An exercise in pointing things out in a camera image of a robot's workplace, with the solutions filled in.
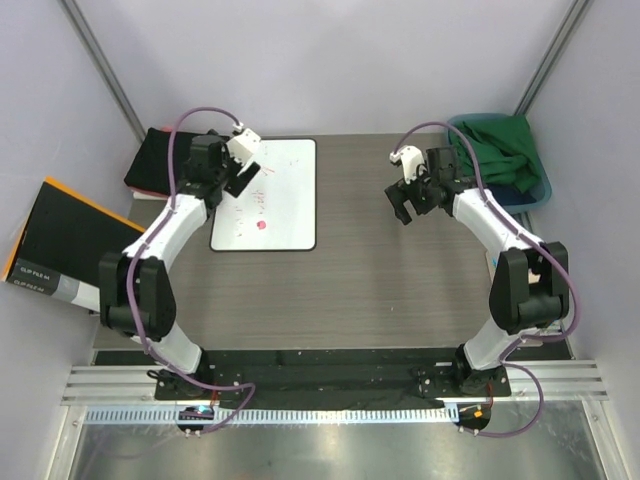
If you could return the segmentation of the black t shirt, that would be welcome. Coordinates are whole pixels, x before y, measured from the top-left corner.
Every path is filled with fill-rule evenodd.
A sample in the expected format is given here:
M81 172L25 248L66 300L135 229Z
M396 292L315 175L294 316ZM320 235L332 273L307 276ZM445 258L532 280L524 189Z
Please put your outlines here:
M171 133L149 128L137 151L124 184L134 189L170 194L168 182L168 147ZM191 141L197 133L178 132L174 142L174 177L178 180L189 159Z

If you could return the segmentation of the green t shirt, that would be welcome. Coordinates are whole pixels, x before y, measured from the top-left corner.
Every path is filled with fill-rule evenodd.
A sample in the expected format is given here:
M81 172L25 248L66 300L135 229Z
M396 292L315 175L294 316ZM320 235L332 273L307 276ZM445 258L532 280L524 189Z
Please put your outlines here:
M452 125L473 147L485 184L524 194L541 180L536 144L524 116L462 119Z

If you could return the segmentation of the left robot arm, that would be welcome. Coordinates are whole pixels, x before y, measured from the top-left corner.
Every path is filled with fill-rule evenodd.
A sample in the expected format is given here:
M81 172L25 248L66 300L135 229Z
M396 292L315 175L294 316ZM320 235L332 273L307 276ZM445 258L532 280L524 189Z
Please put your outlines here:
M223 196L239 197L258 174L252 158L260 143L242 127L229 137L214 130L194 137L182 173L169 175L161 213L134 243L99 262L102 325L139 343L193 399L211 391L213 375L206 352L178 324L169 270Z

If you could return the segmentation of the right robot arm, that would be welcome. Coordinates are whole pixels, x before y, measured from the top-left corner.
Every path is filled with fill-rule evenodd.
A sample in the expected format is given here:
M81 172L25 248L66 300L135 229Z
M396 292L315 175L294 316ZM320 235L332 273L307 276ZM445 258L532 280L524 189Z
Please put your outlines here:
M569 288L558 270L568 266L568 252L561 243L546 243L522 228L490 191L464 174L453 148L403 146L389 160L402 170L401 179L385 190L402 224L440 208L473 233L497 262L490 317L458 347L451 371L458 393L484 395L518 343L567 316Z

